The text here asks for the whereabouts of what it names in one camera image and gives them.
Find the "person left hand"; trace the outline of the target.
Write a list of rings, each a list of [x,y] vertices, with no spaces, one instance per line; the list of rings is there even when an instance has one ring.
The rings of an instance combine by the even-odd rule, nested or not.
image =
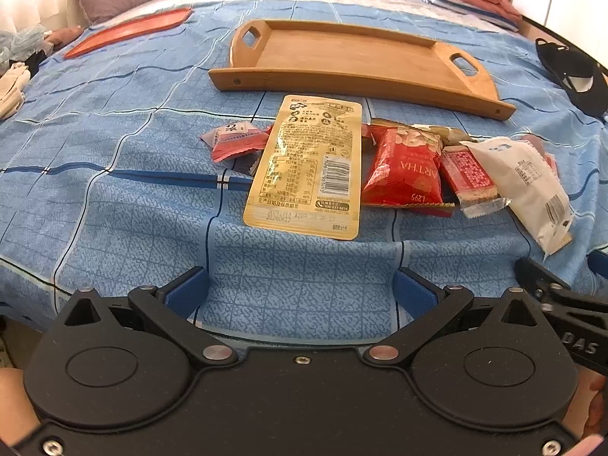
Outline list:
[[[12,367],[0,369],[0,435],[3,443],[14,446],[39,426],[40,422],[27,397],[23,372]]]

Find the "person right hand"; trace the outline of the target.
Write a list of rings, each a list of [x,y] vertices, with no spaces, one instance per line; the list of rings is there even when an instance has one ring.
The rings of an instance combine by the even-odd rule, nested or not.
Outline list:
[[[600,434],[607,425],[607,378],[584,366],[577,366],[577,388],[565,425],[579,440]]]

